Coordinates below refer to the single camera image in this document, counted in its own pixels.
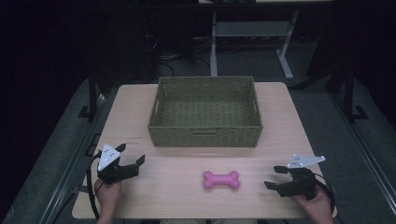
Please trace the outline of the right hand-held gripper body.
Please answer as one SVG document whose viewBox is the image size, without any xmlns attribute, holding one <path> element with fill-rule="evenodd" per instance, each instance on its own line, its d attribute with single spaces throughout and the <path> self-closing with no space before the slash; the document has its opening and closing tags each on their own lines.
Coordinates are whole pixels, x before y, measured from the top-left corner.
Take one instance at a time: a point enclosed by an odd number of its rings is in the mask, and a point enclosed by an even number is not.
<svg viewBox="0 0 396 224">
<path fill-rule="evenodd" d="M 325 161 L 324 156 L 306 156 L 293 154 L 285 167 L 289 168 L 288 174 L 292 177 L 289 183 L 276 186 L 276 191 L 281 197 L 304 195 L 307 200 L 314 198 L 317 179 L 308 166 Z"/>
</svg>

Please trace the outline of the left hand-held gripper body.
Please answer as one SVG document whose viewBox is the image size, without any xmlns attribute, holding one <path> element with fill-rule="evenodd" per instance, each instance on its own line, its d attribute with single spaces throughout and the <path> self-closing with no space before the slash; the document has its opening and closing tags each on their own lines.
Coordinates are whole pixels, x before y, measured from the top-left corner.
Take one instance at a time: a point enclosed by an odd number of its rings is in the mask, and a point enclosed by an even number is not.
<svg viewBox="0 0 396 224">
<path fill-rule="evenodd" d="M 97 166 L 97 176 L 106 184 L 121 182 L 139 175 L 139 165 L 120 165 L 120 154 L 115 147 L 104 144 L 100 160 Z"/>
</svg>

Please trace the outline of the pink bone-shaped rubber toy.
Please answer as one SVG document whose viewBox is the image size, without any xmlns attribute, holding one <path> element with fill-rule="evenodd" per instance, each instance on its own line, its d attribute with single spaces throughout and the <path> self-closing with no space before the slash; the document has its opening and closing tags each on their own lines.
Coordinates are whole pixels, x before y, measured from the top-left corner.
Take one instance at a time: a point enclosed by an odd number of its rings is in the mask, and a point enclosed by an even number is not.
<svg viewBox="0 0 396 224">
<path fill-rule="evenodd" d="M 203 174 L 204 188 L 212 189 L 215 186 L 228 186 L 231 189 L 239 189 L 239 174 L 236 171 L 231 171 L 227 175 L 215 175 L 212 172 L 205 171 Z"/>
</svg>

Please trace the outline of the green woven basket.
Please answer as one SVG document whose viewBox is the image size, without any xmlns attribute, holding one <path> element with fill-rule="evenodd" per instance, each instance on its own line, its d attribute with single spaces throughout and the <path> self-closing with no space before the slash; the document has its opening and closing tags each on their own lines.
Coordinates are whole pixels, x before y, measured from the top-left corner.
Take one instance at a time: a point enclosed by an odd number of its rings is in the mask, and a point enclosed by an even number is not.
<svg viewBox="0 0 396 224">
<path fill-rule="evenodd" d="M 262 129 L 252 77 L 162 77 L 148 120 L 156 147 L 255 147 Z"/>
</svg>

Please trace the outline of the person's right hand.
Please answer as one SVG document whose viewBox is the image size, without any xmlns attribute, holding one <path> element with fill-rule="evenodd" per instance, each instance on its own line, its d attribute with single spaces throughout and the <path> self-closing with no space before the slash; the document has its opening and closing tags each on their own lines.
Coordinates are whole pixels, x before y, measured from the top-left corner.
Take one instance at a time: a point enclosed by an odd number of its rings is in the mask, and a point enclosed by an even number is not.
<svg viewBox="0 0 396 224">
<path fill-rule="evenodd" d="M 332 217 L 331 200 L 326 192 L 316 187 L 315 197 L 307 200 L 304 195 L 291 197 L 299 204 L 315 224 L 335 224 Z"/>
</svg>

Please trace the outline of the person's left hand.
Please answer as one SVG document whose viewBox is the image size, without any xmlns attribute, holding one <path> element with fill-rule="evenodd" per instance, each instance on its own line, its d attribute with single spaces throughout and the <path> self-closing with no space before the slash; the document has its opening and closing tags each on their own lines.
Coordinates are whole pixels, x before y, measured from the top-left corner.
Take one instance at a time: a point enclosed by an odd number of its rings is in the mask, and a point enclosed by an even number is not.
<svg viewBox="0 0 396 224">
<path fill-rule="evenodd" d="M 99 217 L 115 217 L 121 196 L 121 182 L 106 184 L 98 178 L 94 183 L 94 189 L 101 206 Z"/>
</svg>

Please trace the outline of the black metal stand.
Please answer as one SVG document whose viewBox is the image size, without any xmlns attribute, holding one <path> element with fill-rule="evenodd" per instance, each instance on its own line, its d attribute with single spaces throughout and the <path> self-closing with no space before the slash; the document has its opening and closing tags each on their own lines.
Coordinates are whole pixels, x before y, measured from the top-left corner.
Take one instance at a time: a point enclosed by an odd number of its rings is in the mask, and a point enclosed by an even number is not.
<svg viewBox="0 0 396 224">
<path fill-rule="evenodd" d="M 80 109 L 78 113 L 78 117 L 88 120 L 93 120 L 97 113 L 97 100 L 98 100 L 96 74 L 93 71 L 91 71 L 89 74 L 88 87 L 89 87 L 89 104 L 84 105 Z"/>
<path fill-rule="evenodd" d="M 351 68 L 348 67 L 345 74 L 345 88 L 344 88 L 344 114 L 350 122 L 356 119 L 368 119 L 367 114 L 360 105 L 353 103 L 354 98 L 354 74 Z"/>
</svg>

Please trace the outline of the grey metal floor rail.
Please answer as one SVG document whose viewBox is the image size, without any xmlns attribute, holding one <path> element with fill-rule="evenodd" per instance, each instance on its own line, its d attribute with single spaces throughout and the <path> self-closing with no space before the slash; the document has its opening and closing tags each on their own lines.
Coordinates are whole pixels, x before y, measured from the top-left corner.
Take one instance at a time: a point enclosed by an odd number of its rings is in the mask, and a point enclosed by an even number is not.
<svg viewBox="0 0 396 224">
<path fill-rule="evenodd" d="M 332 94 L 330 98 L 332 99 L 335 107 L 338 110 L 338 113 L 340 114 L 344 123 L 352 134 L 353 139 L 357 143 L 362 159 L 364 160 L 369 171 L 371 172 L 372 177 L 375 180 L 375 183 L 378 185 L 381 193 L 383 194 L 383 197 L 389 205 L 390 210 L 392 211 L 394 216 L 396 216 L 396 188 L 391 185 L 388 177 L 386 176 L 379 162 L 375 158 L 371 147 L 363 138 L 363 135 L 361 134 L 358 126 L 356 125 L 357 119 L 355 119 L 353 116 L 350 117 L 347 114 L 342 101 L 336 94 Z"/>
<path fill-rule="evenodd" d="M 90 158 L 85 154 L 90 152 L 92 140 L 100 132 L 100 118 L 105 104 L 106 97 L 99 94 L 93 98 L 97 112 L 92 117 L 87 103 L 73 103 L 61 117 L 55 131 L 54 143 L 49 144 L 49 150 L 45 154 L 48 159 L 45 168 L 51 171 L 53 188 L 39 224 L 52 224 L 66 198 L 72 194 L 73 188 L 78 189 L 85 178 L 85 169 Z"/>
</svg>

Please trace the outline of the white metal desk frame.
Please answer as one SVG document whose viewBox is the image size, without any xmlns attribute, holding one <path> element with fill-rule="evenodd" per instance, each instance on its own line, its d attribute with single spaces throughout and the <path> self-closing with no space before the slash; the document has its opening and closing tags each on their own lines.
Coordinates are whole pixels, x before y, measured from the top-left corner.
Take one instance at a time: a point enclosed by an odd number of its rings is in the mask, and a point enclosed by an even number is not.
<svg viewBox="0 0 396 224">
<path fill-rule="evenodd" d="M 199 5 L 213 7 L 211 24 L 211 50 L 209 55 L 210 76 L 217 77 L 217 39 L 219 37 L 282 37 L 283 44 L 276 49 L 276 57 L 286 80 L 293 80 L 294 75 L 287 61 L 287 51 L 294 33 L 299 13 L 303 7 L 314 4 L 330 4 L 333 0 L 199 0 Z M 218 12 L 222 8 L 238 9 L 253 7 L 265 10 L 269 7 L 290 7 L 291 13 L 287 21 L 220 21 Z"/>
</svg>

